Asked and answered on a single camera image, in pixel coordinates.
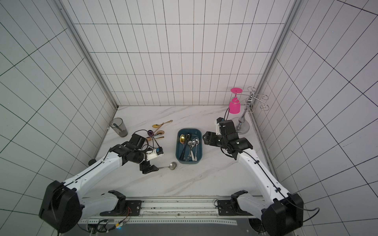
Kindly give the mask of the teal plastic storage box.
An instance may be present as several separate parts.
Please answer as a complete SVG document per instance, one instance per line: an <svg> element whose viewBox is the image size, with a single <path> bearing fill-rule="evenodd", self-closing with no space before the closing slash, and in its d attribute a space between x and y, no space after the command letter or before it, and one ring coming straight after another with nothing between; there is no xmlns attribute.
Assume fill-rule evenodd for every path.
<svg viewBox="0 0 378 236"><path fill-rule="evenodd" d="M202 133L196 128L178 131L176 159L182 164L198 164L202 159Z"/></svg>

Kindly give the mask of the rose gold spoon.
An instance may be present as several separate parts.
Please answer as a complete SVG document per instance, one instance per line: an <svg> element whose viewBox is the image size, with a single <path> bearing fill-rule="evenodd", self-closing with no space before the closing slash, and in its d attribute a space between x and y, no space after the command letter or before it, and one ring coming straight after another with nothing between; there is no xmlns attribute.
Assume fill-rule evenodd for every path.
<svg viewBox="0 0 378 236"><path fill-rule="evenodd" d="M160 137L164 134L165 132L163 130L158 130L156 132L149 132L149 137Z"/></svg>

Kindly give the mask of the large silver spoon front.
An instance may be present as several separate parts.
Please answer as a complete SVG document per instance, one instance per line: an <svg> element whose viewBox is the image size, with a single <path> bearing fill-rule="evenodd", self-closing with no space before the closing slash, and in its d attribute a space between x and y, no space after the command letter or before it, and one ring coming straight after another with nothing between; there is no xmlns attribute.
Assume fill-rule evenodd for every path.
<svg viewBox="0 0 378 236"><path fill-rule="evenodd" d="M175 170L177 168L176 162L171 162L167 167L159 167L159 169L168 168L169 170Z"/></svg>

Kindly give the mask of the small silver spoon front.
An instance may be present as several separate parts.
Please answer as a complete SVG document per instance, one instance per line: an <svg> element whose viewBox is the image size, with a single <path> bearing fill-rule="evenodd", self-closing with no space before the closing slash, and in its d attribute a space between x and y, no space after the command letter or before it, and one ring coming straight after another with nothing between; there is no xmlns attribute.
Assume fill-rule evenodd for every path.
<svg viewBox="0 0 378 236"><path fill-rule="evenodd" d="M188 146L190 148L189 159L191 161L195 161L195 156L194 156L194 153L193 153L193 147L195 146L195 141L194 140L189 141Z"/></svg>

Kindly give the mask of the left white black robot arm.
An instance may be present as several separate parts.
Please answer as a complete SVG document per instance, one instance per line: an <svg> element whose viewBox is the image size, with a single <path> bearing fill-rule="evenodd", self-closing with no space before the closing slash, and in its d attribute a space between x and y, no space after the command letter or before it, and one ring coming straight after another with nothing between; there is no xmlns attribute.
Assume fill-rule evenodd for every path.
<svg viewBox="0 0 378 236"><path fill-rule="evenodd" d="M132 134L129 141L111 147L104 157L79 174L63 182L50 183L42 200L39 218L58 233L66 233L80 220L95 214L125 214L128 211L126 197L116 190L94 198L85 198L85 195L104 177L128 162L138 164L143 174L158 171L158 167L150 161L162 156L163 148L157 146L143 149L146 142L146 138Z"/></svg>

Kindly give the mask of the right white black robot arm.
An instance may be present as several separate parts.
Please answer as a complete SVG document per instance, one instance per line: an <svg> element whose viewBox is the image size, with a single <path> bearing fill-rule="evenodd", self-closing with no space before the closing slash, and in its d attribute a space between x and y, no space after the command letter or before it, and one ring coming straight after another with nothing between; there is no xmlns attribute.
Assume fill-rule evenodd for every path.
<svg viewBox="0 0 378 236"><path fill-rule="evenodd" d="M252 144L239 137L233 121L218 118L216 131L207 131L202 138L205 145L220 147L223 154L243 166L263 196L258 199L246 190L232 194L230 208L235 214L249 213L256 217L271 236L284 236L303 226L302 198L291 194L275 179Z"/></svg>

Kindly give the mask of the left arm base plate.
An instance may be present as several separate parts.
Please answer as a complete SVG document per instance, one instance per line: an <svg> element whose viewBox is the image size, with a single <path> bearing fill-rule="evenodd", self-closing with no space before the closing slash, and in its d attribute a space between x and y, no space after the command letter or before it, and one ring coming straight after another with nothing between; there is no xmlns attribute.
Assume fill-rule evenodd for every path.
<svg viewBox="0 0 378 236"><path fill-rule="evenodd" d="M140 200L119 200L111 211L101 212L100 216L139 216L142 201Z"/></svg>

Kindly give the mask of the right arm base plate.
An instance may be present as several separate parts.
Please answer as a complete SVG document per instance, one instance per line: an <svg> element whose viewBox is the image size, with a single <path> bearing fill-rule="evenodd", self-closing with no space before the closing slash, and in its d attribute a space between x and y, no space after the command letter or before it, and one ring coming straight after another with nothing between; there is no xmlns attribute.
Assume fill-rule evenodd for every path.
<svg viewBox="0 0 378 236"><path fill-rule="evenodd" d="M214 205L220 216L248 215L240 209L235 200L215 200Z"/></svg>

